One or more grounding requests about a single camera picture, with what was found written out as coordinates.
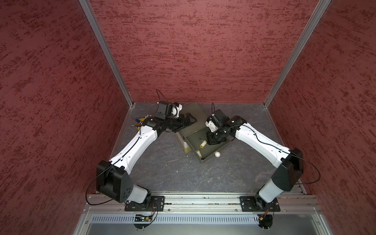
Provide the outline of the olive top drawer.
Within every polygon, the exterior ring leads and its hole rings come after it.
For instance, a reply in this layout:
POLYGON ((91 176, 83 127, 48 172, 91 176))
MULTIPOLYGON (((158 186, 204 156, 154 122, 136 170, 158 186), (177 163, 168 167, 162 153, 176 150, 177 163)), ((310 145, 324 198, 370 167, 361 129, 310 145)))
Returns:
POLYGON ((206 133, 209 131, 209 128, 204 127, 195 132, 192 132, 188 135, 184 135, 183 131, 179 131, 178 133, 183 137, 184 141, 191 147, 191 152, 194 156, 199 159, 200 163, 205 163, 210 158, 216 157, 217 152, 221 152, 222 149, 230 142, 220 143, 218 145, 209 145, 207 144, 204 148, 200 147, 201 141, 200 138, 206 139, 206 133), (197 150, 201 152, 202 157, 200 158, 197 154, 197 150))

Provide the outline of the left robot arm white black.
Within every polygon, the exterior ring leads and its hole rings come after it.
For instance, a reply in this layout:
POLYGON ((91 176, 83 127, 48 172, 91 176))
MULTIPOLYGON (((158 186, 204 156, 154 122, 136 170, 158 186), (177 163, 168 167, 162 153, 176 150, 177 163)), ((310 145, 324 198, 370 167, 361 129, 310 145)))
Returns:
POLYGON ((140 121, 134 138, 109 161, 101 161, 97 166, 95 179, 97 192, 119 203, 127 201, 149 204, 149 190, 133 183, 131 171, 147 148, 165 131, 178 132, 197 122, 192 114, 182 112, 183 105, 167 101, 158 102, 153 116, 140 121))

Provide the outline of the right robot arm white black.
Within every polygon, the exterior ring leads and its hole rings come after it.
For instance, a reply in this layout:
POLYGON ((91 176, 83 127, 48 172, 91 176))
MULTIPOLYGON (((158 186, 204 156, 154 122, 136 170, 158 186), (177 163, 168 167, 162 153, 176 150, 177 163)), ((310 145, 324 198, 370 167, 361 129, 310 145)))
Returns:
POLYGON ((225 142, 231 136, 251 146, 276 168, 271 179, 255 194, 257 209, 265 211, 275 198, 283 192, 291 191, 303 175, 304 159, 299 149, 291 150, 276 143, 244 118, 229 118, 221 110, 216 110, 207 118, 205 125, 209 128, 209 145, 225 142))

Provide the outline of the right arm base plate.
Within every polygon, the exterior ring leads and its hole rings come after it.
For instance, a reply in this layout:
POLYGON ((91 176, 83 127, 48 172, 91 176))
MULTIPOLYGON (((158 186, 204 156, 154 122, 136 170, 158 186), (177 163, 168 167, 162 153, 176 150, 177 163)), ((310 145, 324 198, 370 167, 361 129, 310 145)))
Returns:
POLYGON ((240 196, 240 206, 243 212, 280 212, 277 198, 270 203, 263 201, 259 197, 240 196))

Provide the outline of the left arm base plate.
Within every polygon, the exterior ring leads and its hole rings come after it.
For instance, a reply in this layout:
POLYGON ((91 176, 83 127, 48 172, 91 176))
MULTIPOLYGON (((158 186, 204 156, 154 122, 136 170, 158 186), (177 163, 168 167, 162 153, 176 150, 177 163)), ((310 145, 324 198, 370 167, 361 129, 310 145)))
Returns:
POLYGON ((127 201, 124 210, 126 212, 162 212, 165 206, 164 196, 147 196, 143 203, 127 201))

